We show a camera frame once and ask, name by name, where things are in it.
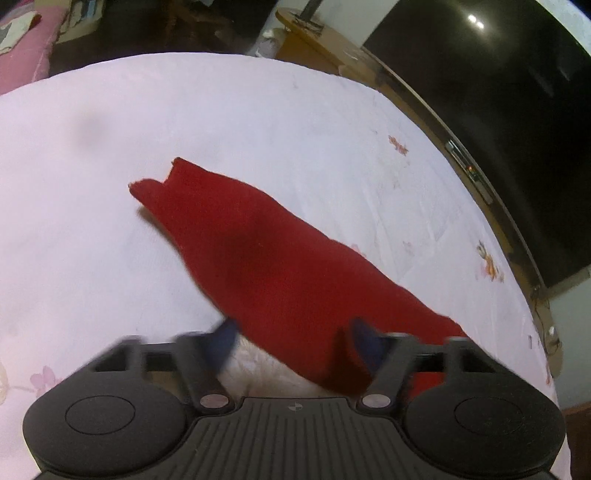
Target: bed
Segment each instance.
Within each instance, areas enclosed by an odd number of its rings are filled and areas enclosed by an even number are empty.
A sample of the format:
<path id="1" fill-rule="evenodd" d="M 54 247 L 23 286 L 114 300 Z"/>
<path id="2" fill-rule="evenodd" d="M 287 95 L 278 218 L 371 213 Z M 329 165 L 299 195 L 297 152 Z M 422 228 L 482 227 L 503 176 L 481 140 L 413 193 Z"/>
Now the bed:
<path id="1" fill-rule="evenodd" d="M 33 3 L 19 2 L 0 20 L 0 25 L 17 17 L 27 7 L 32 10 Z M 36 11 L 41 17 L 39 22 L 24 34 L 11 51 L 0 55 L 0 95 L 49 75 L 49 57 L 66 9 L 52 5 L 39 7 Z"/>
<path id="2" fill-rule="evenodd" d="M 378 92 L 275 60 L 156 54 L 33 83 L 0 111 L 1 479 L 38 472 L 21 422 L 60 379 L 123 336 L 164 342 L 222 319 L 128 191 L 177 156 L 356 249 L 557 401 L 485 217 Z M 320 394 L 244 339 L 222 378 L 234 395 Z M 565 441 L 553 472 L 569 466 Z"/>

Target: pink bedding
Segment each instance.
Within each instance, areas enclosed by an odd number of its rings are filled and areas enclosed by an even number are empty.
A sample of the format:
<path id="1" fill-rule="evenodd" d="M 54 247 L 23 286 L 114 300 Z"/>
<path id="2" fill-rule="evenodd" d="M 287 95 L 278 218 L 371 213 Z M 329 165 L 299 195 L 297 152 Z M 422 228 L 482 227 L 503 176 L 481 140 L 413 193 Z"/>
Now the pink bedding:
<path id="1" fill-rule="evenodd" d="M 37 11 L 41 21 L 10 52 L 0 55 L 0 95 L 48 76 L 49 55 L 66 10 L 41 7 Z"/>

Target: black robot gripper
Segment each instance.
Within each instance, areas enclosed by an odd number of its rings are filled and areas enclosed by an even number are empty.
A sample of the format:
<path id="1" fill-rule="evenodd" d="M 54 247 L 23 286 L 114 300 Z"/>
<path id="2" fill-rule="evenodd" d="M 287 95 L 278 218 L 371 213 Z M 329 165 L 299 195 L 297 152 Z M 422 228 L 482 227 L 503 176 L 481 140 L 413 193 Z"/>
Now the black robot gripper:
<path id="1" fill-rule="evenodd" d="M 422 345 L 352 322 L 373 375 L 357 399 L 242 398 L 216 378 L 238 328 L 124 339 L 40 397 L 23 435 L 37 480 L 553 479 L 560 410 L 473 342 Z M 172 372 L 176 394 L 149 372 Z M 419 372 L 444 381 L 412 400 Z"/>

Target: white fabric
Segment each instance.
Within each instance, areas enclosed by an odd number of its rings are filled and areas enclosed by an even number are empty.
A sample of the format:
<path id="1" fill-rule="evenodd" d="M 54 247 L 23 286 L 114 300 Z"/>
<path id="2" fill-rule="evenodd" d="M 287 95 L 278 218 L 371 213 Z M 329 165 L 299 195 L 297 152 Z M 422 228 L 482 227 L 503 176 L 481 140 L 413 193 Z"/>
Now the white fabric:
<path id="1" fill-rule="evenodd" d="M 122 336 L 162 342 L 220 320 L 128 192 L 163 180 L 176 156 L 251 183 L 360 250 L 556 401 L 483 214 L 374 90 L 274 60 L 159 54 L 22 87 L 0 112 L 1 479 L 38 471 L 21 421 L 51 371 L 65 378 Z M 316 394 L 244 342 L 223 377 L 234 394 Z M 569 463 L 565 445 L 554 468 L 565 480 Z"/>

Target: red cloth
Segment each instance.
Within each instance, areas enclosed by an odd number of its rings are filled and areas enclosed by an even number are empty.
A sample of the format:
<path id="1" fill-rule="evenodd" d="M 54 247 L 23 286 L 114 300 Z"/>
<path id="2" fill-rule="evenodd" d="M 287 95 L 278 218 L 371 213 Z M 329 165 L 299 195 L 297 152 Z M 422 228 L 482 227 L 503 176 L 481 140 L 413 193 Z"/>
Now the red cloth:
<path id="1" fill-rule="evenodd" d="M 357 252 L 241 181 L 177 158 L 164 183 L 141 180 L 129 189 L 242 333 L 324 388 L 357 395 L 371 380 L 353 347 L 353 318 L 425 343 L 465 336 Z M 415 393 L 437 382 L 422 378 Z"/>

